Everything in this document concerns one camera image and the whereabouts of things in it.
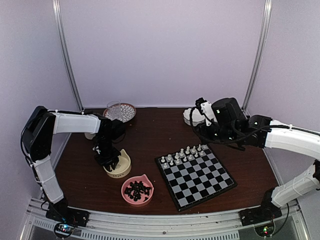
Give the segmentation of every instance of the beige bowl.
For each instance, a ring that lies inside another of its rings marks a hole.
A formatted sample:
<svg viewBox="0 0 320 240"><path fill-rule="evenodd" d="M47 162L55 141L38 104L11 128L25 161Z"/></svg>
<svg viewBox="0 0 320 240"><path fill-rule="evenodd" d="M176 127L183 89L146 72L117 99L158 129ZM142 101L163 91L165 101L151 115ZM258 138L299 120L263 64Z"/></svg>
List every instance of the beige bowl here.
<svg viewBox="0 0 320 240"><path fill-rule="evenodd" d="M109 177L114 179L120 179L125 176L127 176L131 171L131 159L129 155L126 153L124 149L120 151L121 155L118 156L119 162L115 167L115 170L112 169L112 171L107 171L105 167L104 170L106 171L106 174L108 174Z"/></svg>

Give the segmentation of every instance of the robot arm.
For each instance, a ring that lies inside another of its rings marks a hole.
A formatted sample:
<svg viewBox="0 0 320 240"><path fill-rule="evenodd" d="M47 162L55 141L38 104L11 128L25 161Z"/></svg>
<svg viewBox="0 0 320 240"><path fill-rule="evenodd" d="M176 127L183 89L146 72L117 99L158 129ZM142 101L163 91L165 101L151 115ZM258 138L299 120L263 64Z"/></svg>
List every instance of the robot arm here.
<svg viewBox="0 0 320 240"><path fill-rule="evenodd" d="M319 132L293 127L266 116L245 116L234 98L223 98L215 103L200 98L195 105L193 109L197 108L205 116L206 122L198 124L196 128L193 125L191 127L204 144L237 144L240 150L244 149L243 145L278 148L320 159ZM192 116L191 110L190 123L193 122ZM280 217L280 207L314 189L320 189L318 160L291 181L268 190L261 207L241 211L242 224L245 226L263 219L269 220L270 213Z"/></svg>
<svg viewBox="0 0 320 240"><path fill-rule="evenodd" d="M112 146L112 140L125 133L125 125L120 120L111 121L99 114L49 111L43 106L38 106L22 131L21 149L49 202L47 218L67 223L72 219L75 221L71 222L72 224L85 226L89 213L68 208L68 202L52 167L52 137L59 133L95 134L94 150L97 154L94 158L98 164L110 170L115 169L119 161L118 156L121 155Z"/></svg>

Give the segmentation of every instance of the white wall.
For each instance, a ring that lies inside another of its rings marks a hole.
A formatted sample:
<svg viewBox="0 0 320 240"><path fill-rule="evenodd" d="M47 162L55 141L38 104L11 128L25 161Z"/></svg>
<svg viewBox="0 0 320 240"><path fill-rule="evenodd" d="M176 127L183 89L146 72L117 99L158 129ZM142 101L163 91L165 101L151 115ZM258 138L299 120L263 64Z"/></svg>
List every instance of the white wall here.
<svg viewBox="0 0 320 240"><path fill-rule="evenodd" d="M244 100L265 1L64 0L61 12L85 107L191 106Z"/></svg>
<svg viewBox="0 0 320 240"><path fill-rule="evenodd" d="M248 108L251 115L320 131L319 26L320 1L273 1L263 60ZM284 182L314 161L279 149L270 154ZM300 197L299 203L312 239L319 240L320 192Z"/></svg>
<svg viewBox="0 0 320 240"><path fill-rule="evenodd" d="M0 1L0 239L16 240L31 196L40 190L20 150L37 105L77 110L51 0ZM66 135L53 140L54 159Z"/></svg>

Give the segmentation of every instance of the white arm segment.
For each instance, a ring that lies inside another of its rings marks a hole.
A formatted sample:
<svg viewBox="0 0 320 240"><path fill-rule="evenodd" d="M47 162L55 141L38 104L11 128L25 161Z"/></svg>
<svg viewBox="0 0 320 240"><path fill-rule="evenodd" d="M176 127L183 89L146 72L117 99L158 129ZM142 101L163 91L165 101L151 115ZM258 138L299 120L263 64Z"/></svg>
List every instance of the white arm segment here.
<svg viewBox="0 0 320 240"><path fill-rule="evenodd" d="M277 120L270 125L287 125ZM267 134L265 147L285 149L308 155L320 160L320 136L299 130L272 128ZM313 189L320 189L320 182L313 177L315 165L284 185L277 186L272 192L272 203L278 208Z"/></svg>
<svg viewBox="0 0 320 240"><path fill-rule="evenodd" d="M93 115L78 115L53 112L55 122L53 134L59 133L90 133L95 134L100 128L100 119ZM55 171L52 167L50 156L37 160L33 163L34 169L39 178L39 183L48 197L48 200L55 204L64 198L64 194L59 186Z"/></svg>
<svg viewBox="0 0 320 240"><path fill-rule="evenodd" d="M89 133L99 131L100 119L93 115L77 115L53 112L55 115L53 134L60 133Z"/></svg>
<svg viewBox="0 0 320 240"><path fill-rule="evenodd" d="M33 163L36 174L39 178L43 190L49 201L53 204L64 198L64 194L59 186L55 171L51 165L51 158L48 155L46 158Z"/></svg>
<svg viewBox="0 0 320 240"><path fill-rule="evenodd" d="M207 116L208 119L212 120L213 122L216 122L216 116L214 114L214 111L211 108L211 103L209 101L206 101L204 103L201 103L201 111ZM205 118L205 124L209 127L211 125L211 122Z"/></svg>

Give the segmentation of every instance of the black square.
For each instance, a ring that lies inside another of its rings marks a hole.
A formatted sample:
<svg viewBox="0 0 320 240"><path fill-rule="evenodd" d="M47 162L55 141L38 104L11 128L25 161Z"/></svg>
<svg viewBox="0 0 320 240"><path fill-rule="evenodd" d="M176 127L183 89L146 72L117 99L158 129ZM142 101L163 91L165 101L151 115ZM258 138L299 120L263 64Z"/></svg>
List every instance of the black square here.
<svg viewBox="0 0 320 240"><path fill-rule="evenodd" d="M181 183L179 186L180 186L181 190L186 190L188 188L188 185L185 182Z"/></svg>
<svg viewBox="0 0 320 240"><path fill-rule="evenodd" d="M200 178L195 178L195 179L193 179L193 182L194 182L194 184L195 185L198 185L198 184L201 184L202 183L202 181L200 180Z"/></svg>
<svg viewBox="0 0 320 240"><path fill-rule="evenodd" d="M200 163L199 166L200 166L202 169L205 169L205 168L207 167L207 165L206 165L205 162Z"/></svg>
<svg viewBox="0 0 320 240"><path fill-rule="evenodd" d="M204 173L204 171L202 171L202 169L196 171L196 174L197 174L199 177L205 175L205 173Z"/></svg>
<svg viewBox="0 0 320 240"><path fill-rule="evenodd" d="M219 169L218 169L218 172L222 175L222 174L224 174L226 171L225 171L223 168L219 168Z"/></svg>
<svg viewBox="0 0 320 240"><path fill-rule="evenodd" d="M213 185L213 188L216 192L220 191L222 188L219 184Z"/></svg>
<svg viewBox="0 0 320 240"><path fill-rule="evenodd" d="M208 160L209 160L209 157L206 156L206 155L204 155L204 156L202 157L202 159L203 159L203 161L208 161Z"/></svg>
<svg viewBox="0 0 320 240"><path fill-rule="evenodd" d="M213 159L211 159L211 162L212 162L213 164L217 164L217 163L218 163L218 160L217 160L216 158L213 158Z"/></svg>
<svg viewBox="0 0 320 240"><path fill-rule="evenodd" d="M206 174L206 177L210 180L210 179L213 179L215 176L209 172L208 174Z"/></svg>
<svg viewBox="0 0 320 240"><path fill-rule="evenodd" d="M182 177L182 174L179 171L175 172L173 175L175 176L176 179Z"/></svg>
<svg viewBox="0 0 320 240"><path fill-rule="evenodd" d="M210 154L211 153L211 150L210 149L206 149L206 150L204 150L204 152L205 152L205 154Z"/></svg>
<svg viewBox="0 0 320 240"><path fill-rule="evenodd" d="M196 170L193 167L189 167L186 169L189 174L194 173Z"/></svg>
<svg viewBox="0 0 320 240"><path fill-rule="evenodd" d="M209 193L208 193L208 191L207 191L206 189L200 191L200 194L201 194L201 196L202 196L203 198L209 195Z"/></svg>
<svg viewBox="0 0 320 240"><path fill-rule="evenodd" d="M175 180L175 179L169 181L169 183L170 183L171 187L174 187L174 186L177 186L177 185L178 185L178 182L177 182L177 180Z"/></svg>
<svg viewBox="0 0 320 240"><path fill-rule="evenodd" d="M194 196L190 195L190 196L187 196L185 198L187 200L187 202L190 204L190 203L193 203L195 201L195 198Z"/></svg>
<svg viewBox="0 0 320 240"><path fill-rule="evenodd" d="M228 178L227 180L224 180L224 181L228 186L234 183L230 178Z"/></svg>
<svg viewBox="0 0 320 240"><path fill-rule="evenodd" d="M197 162L196 160L192 160L192 161L190 161L190 163L191 163L191 165L192 165L192 166L194 166L194 165L197 165L197 164L198 164L198 162Z"/></svg>
<svg viewBox="0 0 320 240"><path fill-rule="evenodd" d="M222 176L216 176L215 179L217 180L218 183L221 183L224 180Z"/></svg>
<svg viewBox="0 0 320 240"><path fill-rule="evenodd" d="M172 174L171 168L165 169L165 170L164 170L164 173L165 173L166 175Z"/></svg>
<svg viewBox="0 0 320 240"><path fill-rule="evenodd" d="M183 179L184 179L186 182L188 182L188 181L191 180L191 177L190 177L190 175L185 175L185 176L183 176Z"/></svg>
<svg viewBox="0 0 320 240"><path fill-rule="evenodd" d="M180 171L186 168L185 165L183 165L183 164L180 164L180 165L178 165L177 167L178 167L178 169L179 169Z"/></svg>
<svg viewBox="0 0 320 240"><path fill-rule="evenodd" d="M212 186L209 181L205 181L205 182L203 182L202 184L203 184L203 186L204 186L206 189Z"/></svg>
<svg viewBox="0 0 320 240"><path fill-rule="evenodd" d="M185 197L184 193L182 191L179 191L175 194L177 199L182 199Z"/></svg>
<svg viewBox="0 0 320 240"><path fill-rule="evenodd" d="M211 172L213 172L213 171L217 170L217 169L216 169L216 167L215 167L214 165L209 166L209 169L210 169L210 171L211 171Z"/></svg>
<svg viewBox="0 0 320 240"><path fill-rule="evenodd" d="M192 194L195 194L195 193L199 192L199 190L198 190L198 188L196 186L192 186L192 187L190 187L190 192Z"/></svg>

